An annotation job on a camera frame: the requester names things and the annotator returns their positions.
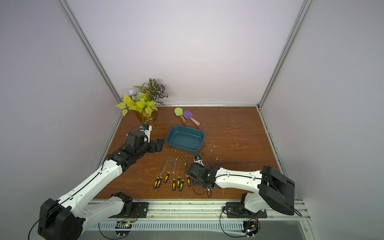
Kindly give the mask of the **teal plastic storage box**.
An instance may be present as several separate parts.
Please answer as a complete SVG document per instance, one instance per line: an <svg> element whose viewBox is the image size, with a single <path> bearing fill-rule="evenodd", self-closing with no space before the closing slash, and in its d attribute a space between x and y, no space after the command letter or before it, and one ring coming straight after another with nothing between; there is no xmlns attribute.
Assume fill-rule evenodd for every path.
<svg viewBox="0 0 384 240"><path fill-rule="evenodd" d="M173 126L166 137L166 142L171 148L191 154L201 151L204 140L203 131L180 125Z"/></svg>

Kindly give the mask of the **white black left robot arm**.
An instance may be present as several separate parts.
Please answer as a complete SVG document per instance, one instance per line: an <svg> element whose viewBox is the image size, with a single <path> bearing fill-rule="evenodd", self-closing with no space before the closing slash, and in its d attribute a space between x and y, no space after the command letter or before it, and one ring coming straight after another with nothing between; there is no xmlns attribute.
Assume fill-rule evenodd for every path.
<svg viewBox="0 0 384 240"><path fill-rule="evenodd" d="M57 200L46 200L36 222L38 234L46 240L77 240L87 229L111 216L123 214L130 217L134 214L132 198L122 192L93 207L87 206L145 154L162 151L164 140L153 141L150 133L147 129L129 133L126 142L86 180Z"/></svg>

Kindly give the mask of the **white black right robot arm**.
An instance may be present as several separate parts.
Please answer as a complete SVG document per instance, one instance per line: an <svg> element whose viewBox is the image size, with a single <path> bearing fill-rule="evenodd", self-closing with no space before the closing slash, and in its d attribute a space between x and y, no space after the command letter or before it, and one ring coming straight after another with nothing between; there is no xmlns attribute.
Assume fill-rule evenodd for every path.
<svg viewBox="0 0 384 240"><path fill-rule="evenodd" d="M187 173L194 184L207 190L232 188L247 191L239 204L239 212L243 216L264 209L273 209L288 216L295 214L295 182L272 167L242 172L220 167L207 169L200 163L193 163Z"/></svg>

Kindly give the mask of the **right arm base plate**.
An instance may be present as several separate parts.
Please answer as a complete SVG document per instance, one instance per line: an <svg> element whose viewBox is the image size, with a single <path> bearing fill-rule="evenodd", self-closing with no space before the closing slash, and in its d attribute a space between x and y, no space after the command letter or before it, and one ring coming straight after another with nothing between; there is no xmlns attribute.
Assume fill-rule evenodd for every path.
<svg viewBox="0 0 384 240"><path fill-rule="evenodd" d="M261 218L266 219L267 213L266 210L260 210L256 213L247 210L240 202L226 202L226 205L223 207L224 213L228 218L244 218L244 219L253 219Z"/></svg>

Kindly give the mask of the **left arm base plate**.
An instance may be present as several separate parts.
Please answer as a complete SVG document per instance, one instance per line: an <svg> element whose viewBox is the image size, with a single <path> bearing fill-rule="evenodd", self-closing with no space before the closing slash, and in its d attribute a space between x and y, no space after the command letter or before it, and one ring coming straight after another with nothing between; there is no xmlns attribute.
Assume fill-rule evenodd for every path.
<svg viewBox="0 0 384 240"><path fill-rule="evenodd" d="M127 209L123 209L122 212L118 215L110 216L109 219L112 219L112 218L145 219L147 217L148 210L149 210L148 202L133 202L131 207L128 207Z"/></svg>

